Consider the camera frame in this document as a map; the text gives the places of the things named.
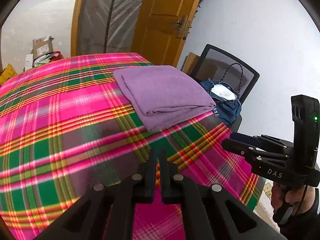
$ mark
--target human hand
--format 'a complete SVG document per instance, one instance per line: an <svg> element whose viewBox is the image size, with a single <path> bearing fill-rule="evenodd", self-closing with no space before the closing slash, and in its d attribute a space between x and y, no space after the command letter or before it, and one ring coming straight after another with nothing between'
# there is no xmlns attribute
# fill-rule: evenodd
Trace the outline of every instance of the human hand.
<svg viewBox="0 0 320 240"><path fill-rule="evenodd" d="M305 187L297 188L288 191L286 194L281 190L280 185L276 182L273 183L271 189L271 206L276 210L282 206L284 194L285 201L287 203L295 204L292 215L295 215L299 207L303 191ZM299 214L307 212L313 205L316 198L316 189L314 187L308 186L306 195L304 197L302 206L300 208Z"/></svg>

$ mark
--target door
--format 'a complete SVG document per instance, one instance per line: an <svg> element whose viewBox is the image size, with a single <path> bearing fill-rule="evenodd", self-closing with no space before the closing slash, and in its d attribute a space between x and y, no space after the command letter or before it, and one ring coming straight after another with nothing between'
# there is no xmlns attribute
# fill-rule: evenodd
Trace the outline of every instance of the door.
<svg viewBox="0 0 320 240"><path fill-rule="evenodd" d="M177 66L200 0L143 0L132 52L154 65Z"/></svg>

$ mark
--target metal pin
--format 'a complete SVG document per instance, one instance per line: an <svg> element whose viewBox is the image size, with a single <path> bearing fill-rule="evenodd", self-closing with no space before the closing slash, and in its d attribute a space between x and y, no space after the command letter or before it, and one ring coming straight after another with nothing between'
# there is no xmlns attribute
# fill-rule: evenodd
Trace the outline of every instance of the metal pin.
<svg viewBox="0 0 320 240"><path fill-rule="evenodd" d="M140 179L142 179L142 176L140 174L136 173L136 174L132 175L132 179L133 180L140 180Z"/></svg>
<svg viewBox="0 0 320 240"><path fill-rule="evenodd" d="M173 176L173 179L181 181L181 180L183 180L183 176L181 174L176 174L176 175Z"/></svg>
<svg viewBox="0 0 320 240"><path fill-rule="evenodd" d="M211 188L215 192L220 192L222 190L222 187L219 184L213 184Z"/></svg>
<svg viewBox="0 0 320 240"><path fill-rule="evenodd" d="M96 185L93 186L93 189L95 191L103 190L103 185L102 184L96 184Z"/></svg>

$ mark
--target bed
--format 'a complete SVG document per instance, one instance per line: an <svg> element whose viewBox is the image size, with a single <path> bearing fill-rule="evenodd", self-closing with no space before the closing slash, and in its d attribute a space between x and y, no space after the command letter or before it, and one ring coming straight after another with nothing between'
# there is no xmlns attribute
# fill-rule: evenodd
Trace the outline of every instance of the bed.
<svg viewBox="0 0 320 240"><path fill-rule="evenodd" d="M196 183L220 183L254 209L264 179L221 148L231 131L214 114L147 132L112 75L145 65L136 53L78 56L0 88L0 215L16 239L33 239L95 184L135 173L151 147L166 149ZM185 239L180 207L161 204L159 184L157 170L155 201L136 206L133 239Z"/></svg>

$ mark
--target plaid bedsheet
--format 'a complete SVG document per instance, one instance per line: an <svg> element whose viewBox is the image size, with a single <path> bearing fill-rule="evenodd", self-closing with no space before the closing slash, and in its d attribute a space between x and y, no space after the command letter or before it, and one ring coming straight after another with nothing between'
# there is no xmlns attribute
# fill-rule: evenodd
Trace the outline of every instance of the plaid bedsheet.
<svg viewBox="0 0 320 240"><path fill-rule="evenodd" d="M33 239L88 187L134 173L150 147L195 182L222 184L251 210L264 179L221 148L230 134L211 112L147 132L113 71L151 65L135 53L67 58L0 88L0 215L17 239ZM159 170L156 183L159 186ZM178 205L137 205L133 239L184 239Z"/></svg>

